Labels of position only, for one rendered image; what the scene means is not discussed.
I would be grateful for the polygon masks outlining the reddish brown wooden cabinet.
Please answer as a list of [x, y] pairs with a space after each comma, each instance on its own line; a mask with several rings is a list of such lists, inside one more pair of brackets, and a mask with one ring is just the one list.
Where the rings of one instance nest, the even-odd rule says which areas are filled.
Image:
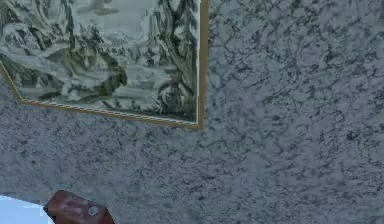
[[115, 224], [106, 206], [65, 190], [57, 191], [43, 210], [54, 224]]

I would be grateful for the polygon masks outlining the gold framed landscape picture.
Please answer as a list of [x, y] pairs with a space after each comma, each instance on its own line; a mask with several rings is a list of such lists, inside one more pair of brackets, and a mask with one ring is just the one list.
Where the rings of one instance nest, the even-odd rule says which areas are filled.
[[0, 0], [0, 75], [24, 104], [200, 129], [209, 0]]

